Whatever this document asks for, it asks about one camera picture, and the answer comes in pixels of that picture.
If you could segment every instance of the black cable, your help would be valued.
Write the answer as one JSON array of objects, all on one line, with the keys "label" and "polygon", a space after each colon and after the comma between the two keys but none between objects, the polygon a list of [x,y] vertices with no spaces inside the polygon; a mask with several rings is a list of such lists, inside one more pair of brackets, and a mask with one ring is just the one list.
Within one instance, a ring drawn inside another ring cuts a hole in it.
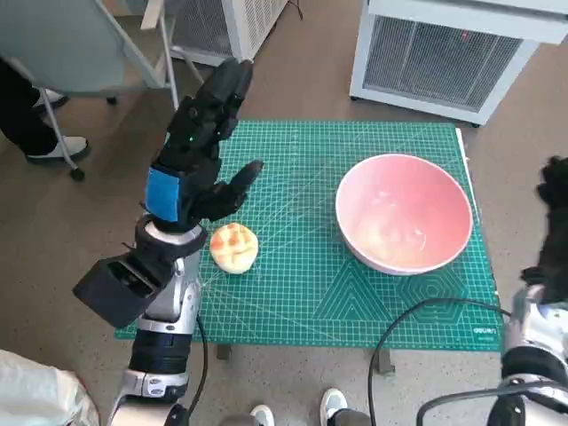
[{"label": "black cable", "polygon": [[302,12],[302,8],[300,7],[300,0],[296,0],[295,3],[292,0],[288,0],[288,4],[292,4],[298,10],[300,20],[304,20],[304,13]]},{"label": "black cable", "polygon": [[515,384],[502,388],[484,389],[482,391],[472,390],[469,392],[452,393],[450,395],[445,395],[443,397],[434,398],[428,401],[426,404],[422,405],[420,407],[420,410],[418,410],[418,413],[416,414],[416,426],[423,426],[424,415],[426,415],[426,413],[435,406],[441,406],[443,404],[447,404],[448,402],[463,401],[465,399],[504,397],[507,395],[517,395],[519,393],[528,393],[537,388],[554,388],[564,392],[568,392],[568,388],[556,382],[532,382],[532,383]]},{"label": "black cable", "polygon": [[187,418],[192,415],[195,406],[199,402],[199,398],[203,393],[203,388],[205,387],[205,381],[207,380],[207,371],[209,369],[209,351],[207,348],[207,337],[205,336],[205,330],[203,329],[203,324],[201,323],[201,317],[197,315],[197,327],[199,327],[199,332],[201,333],[201,339],[203,341],[203,369],[201,371],[201,379],[199,380],[199,385],[193,396],[192,403],[187,408]]},{"label": "black cable", "polygon": [[375,419],[375,402],[373,401],[373,365],[375,364],[376,358],[379,356],[379,351],[383,347],[384,343],[391,335],[392,330],[394,330],[397,325],[408,317],[412,312],[417,311],[418,309],[422,308],[423,306],[429,304],[447,304],[447,303],[458,303],[458,304],[474,304],[476,306],[482,306],[486,309],[491,311],[496,311],[502,315],[510,317],[510,312],[505,311],[504,309],[500,308],[499,306],[493,306],[492,304],[486,304],[484,302],[479,302],[478,300],[472,299],[463,299],[457,297],[434,297],[431,299],[422,300],[420,303],[415,304],[413,307],[408,308],[406,311],[402,312],[398,318],[396,318],[392,324],[389,325],[387,330],[381,336],[381,340],[376,345],[375,351],[373,352],[373,357],[371,357],[371,362],[369,363],[369,371],[367,374],[367,399],[369,403],[369,415],[371,417],[371,425],[376,426],[376,419]]}]

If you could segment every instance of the bread bun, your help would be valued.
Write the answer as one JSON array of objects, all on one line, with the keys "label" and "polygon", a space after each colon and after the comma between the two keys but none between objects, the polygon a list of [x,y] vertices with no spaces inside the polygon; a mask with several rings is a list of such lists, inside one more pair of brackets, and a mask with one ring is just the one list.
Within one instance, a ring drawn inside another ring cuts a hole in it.
[{"label": "bread bun", "polygon": [[223,271],[244,273],[255,262],[258,239],[246,226],[235,223],[224,225],[211,236],[209,253]]}]

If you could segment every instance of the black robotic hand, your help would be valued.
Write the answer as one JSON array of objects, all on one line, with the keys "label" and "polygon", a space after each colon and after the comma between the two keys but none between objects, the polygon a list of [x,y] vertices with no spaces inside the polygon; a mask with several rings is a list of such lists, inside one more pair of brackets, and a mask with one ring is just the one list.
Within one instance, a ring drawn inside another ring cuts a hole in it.
[{"label": "black robotic hand", "polygon": [[528,285],[544,284],[543,303],[568,300],[568,158],[552,157],[537,193],[548,206],[548,233],[536,267],[523,270]]},{"label": "black robotic hand", "polygon": [[161,231],[184,233],[204,218],[231,215],[246,200],[262,162],[246,165],[229,184],[217,176],[219,142],[237,126],[252,72],[250,61],[227,59],[174,114],[146,183],[146,209]]}]

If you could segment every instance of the chair wheel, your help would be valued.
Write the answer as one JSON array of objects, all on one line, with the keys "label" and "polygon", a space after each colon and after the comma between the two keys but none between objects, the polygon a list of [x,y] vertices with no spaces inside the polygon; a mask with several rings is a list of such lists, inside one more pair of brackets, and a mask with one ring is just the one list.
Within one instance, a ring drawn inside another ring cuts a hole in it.
[{"label": "chair wheel", "polygon": [[85,172],[82,171],[81,169],[77,168],[77,169],[72,169],[69,172],[69,176],[75,181],[75,182],[83,182],[85,180]]}]

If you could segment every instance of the table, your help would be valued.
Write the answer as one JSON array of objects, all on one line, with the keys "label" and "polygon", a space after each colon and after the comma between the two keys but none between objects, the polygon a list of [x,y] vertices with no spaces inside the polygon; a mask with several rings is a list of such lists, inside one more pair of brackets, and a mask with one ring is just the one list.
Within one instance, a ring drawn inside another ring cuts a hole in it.
[{"label": "table", "polygon": [[[367,268],[345,247],[335,223],[335,189],[352,165],[384,153],[421,156],[466,190],[474,231],[468,247],[446,267],[393,277]],[[265,164],[243,208],[205,224],[212,231],[240,222],[260,241],[257,261],[241,276],[221,272],[208,251],[202,253],[201,316],[208,339],[223,345],[222,358],[229,353],[226,345],[236,343],[374,347],[402,311],[425,298],[499,302],[453,125],[243,121],[223,144],[222,158],[225,179],[252,160]],[[429,306],[404,321],[386,348],[498,351],[501,325],[498,314],[480,307]],[[133,338],[134,327],[116,335]]]}]

